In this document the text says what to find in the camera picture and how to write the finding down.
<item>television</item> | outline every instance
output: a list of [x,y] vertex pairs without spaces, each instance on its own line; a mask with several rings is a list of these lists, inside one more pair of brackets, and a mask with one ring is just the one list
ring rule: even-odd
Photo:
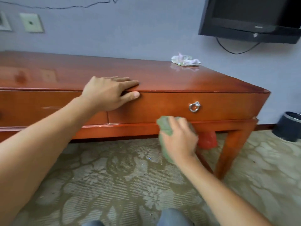
[[199,35],[295,44],[301,0],[206,0]]

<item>drawer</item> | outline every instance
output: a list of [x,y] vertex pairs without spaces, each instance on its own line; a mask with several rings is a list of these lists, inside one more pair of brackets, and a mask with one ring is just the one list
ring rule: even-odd
[[[140,98],[108,112],[109,123],[154,123],[162,115],[189,121],[235,120],[256,117],[268,93],[141,93]],[[200,102],[197,112],[189,105]]]
[[[59,110],[81,92],[0,91],[0,126],[28,126]],[[86,124],[107,124],[107,113],[100,112]]]

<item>black cable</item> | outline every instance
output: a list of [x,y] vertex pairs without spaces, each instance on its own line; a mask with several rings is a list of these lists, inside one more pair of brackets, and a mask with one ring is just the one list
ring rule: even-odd
[[98,2],[95,2],[93,4],[90,4],[90,5],[87,5],[87,6],[76,6],[76,5],[73,5],[73,6],[69,6],[69,7],[39,7],[39,6],[29,6],[29,5],[22,5],[22,4],[19,4],[19,3],[14,3],[14,2],[8,2],[8,1],[1,1],[0,0],[0,3],[4,3],[4,4],[9,4],[9,5],[17,5],[17,6],[21,6],[21,7],[25,7],[25,8],[30,8],[30,9],[71,9],[71,8],[89,8],[93,5],[97,5],[99,3],[110,3],[111,0],[108,0],[108,1],[98,1]]
[[247,50],[247,51],[244,51],[244,52],[241,52],[241,53],[233,53],[233,52],[231,52],[231,51],[228,51],[221,43],[220,43],[220,41],[219,41],[219,39],[216,37],[216,41],[219,43],[219,45],[225,50],[225,51],[227,51],[227,52],[229,52],[229,53],[231,53],[231,54],[243,54],[243,53],[246,53],[246,52],[248,52],[248,51],[250,51],[250,50],[252,50],[253,48],[255,48],[256,46],[258,46],[260,43],[257,43],[257,44],[255,44],[253,47],[251,47],[249,50]]

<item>gray pants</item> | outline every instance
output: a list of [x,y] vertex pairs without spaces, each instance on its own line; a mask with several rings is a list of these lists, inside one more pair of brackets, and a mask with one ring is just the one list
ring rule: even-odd
[[[161,213],[157,226],[193,226],[193,222],[179,210],[170,208]],[[91,221],[82,226],[104,226],[100,221]]]

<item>forearm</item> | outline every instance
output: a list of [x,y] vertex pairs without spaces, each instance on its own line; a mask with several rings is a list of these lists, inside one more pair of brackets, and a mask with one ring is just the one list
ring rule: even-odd
[[92,115],[87,102],[75,98],[0,144],[2,225],[28,202],[72,136]]
[[222,226],[271,226],[250,204],[209,173],[196,157],[177,163]]

